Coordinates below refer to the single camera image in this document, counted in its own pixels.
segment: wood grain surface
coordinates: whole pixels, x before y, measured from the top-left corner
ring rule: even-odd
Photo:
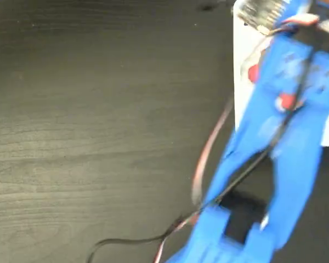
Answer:
[[[191,208],[196,158],[232,91],[229,11],[196,4],[0,1],[0,263],[83,263],[99,239],[156,235]],[[326,156],[275,262],[329,262]],[[245,187],[264,195],[269,171]],[[105,248],[95,263],[150,262],[154,249]]]

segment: dark table surface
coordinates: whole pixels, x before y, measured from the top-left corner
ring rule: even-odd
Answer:
[[[197,3],[0,1],[0,263],[82,263],[97,240],[156,235],[191,208],[195,162],[232,91],[230,13]],[[266,195],[270,171],[243,187]],[[154,250],[105,248],[95,262]],[[273,262],[329,262],[329,149]]]

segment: red component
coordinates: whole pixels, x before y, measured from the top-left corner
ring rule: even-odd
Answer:
[[[252,67],[250,67],[248,69],[248,79],[252,82],[255,83],[257,81],[258,78],[258,64],[253,65]]]
[[[284,109],[289,110],[294,102],[295,96],[292,94],[281,93],[279,97],[281,99],[281,106]]]

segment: blue 3d-printed part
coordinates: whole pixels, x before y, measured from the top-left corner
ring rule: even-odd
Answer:
[[[298,5],[300,2],[292,0],[287,16],[295,13]],[[310,50],[310,46],[288,35],[275,37],[239,129],[229,140],[204,203],[222,192],[231,175],[269,144],[286,115],[277,102],[283,94],[295,94],[304,70],[303,61]],[[252,224],[245,242],[237,242],[225,235],[231,210],[218,204],[208,206],[187,244],[167,263],[269,263],[274,252],[286,244],[312,193],[329,115],[329,53],[317,52],[312,67],[307,89],[300,98],[303,106],[270,154],[275,192],[266,207],[268,223]]]

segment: black cable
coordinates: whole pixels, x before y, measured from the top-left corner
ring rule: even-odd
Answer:
[[[311,27],[313,27],[314,32],[316,32],[316,35],[314,37],[317,37],[318,29],[316,28],[316,25],[311,25]],[[308,57],[305,60],[304,70],[302,72],[302,75],[301,75],[299,85],[298,85],[297,90],[296,90],[296,94],[295,94],[292,106],[287,110],[287,115],[284,118],[283,122],[281,123],[279,129],[277,130],[277,132],[273,136],[270,144],[264,150],[262,150],[260,152],[259,156],[257,157],[257,159],[253,163],[251,163],[243,172],[241,172],[240,175],[235,180],[233,180],[219,195],[216,196],[216,198],[214,198],[210,202],[204,204],[200,208],[190,212],[188,215],[181,216],[162,235],[151,237],[151,238],[146,238],[146,239],[109,238],[109,239],[104,239],[102,241],[99,241],[98,243],[96,243],[92,247],[92,250],[91,250],[91,252],[89,253],[89,255],[87,257],[86,263],[92,263],[97,250],[99,248],[105,246],[105,245],[109,245],[109,244],[138,245],[138,244],[151,243],[151,242],[155,242],[155,241],[163,242],[172,233],[174,233],[176,231],[176,229],[178,228],[178,226],[180,224],[182,224],[184,221],[192,218],[195,215],[201,214],[204,211],[205,208],[207,208],[209,205],[212,205],[212,204],[215,204],[215,203],[219,202],[231,190],[233,190],[240,183],[242,183],[244,181],[244,179],[246,179],[251,174],[251,172],[254,171],[255,168],[259,164],[261,164],[261,162],[265,158],[267,158],[269,153],[273,150],[273,148],[277,145],[277,143],[280,141],[282,136],[285,134],[285,132],[286,132],[286,130],[287,130],[289,124],[290,124],[290,121],[291,121],[292,117],[297,113],[298,110],[296,109],[296,107],[297,107],[297,104],[299,102],[299,99],[300,99],[301,95],[303,94],[303,91],[307,87],[306,80],[307,80],[308,74],[310,72],[314,56],[315,56],[316,52],[320,50],[320,47],[321,47],[320,42],[321,41],[318,41],[317,46],[312,47]]]

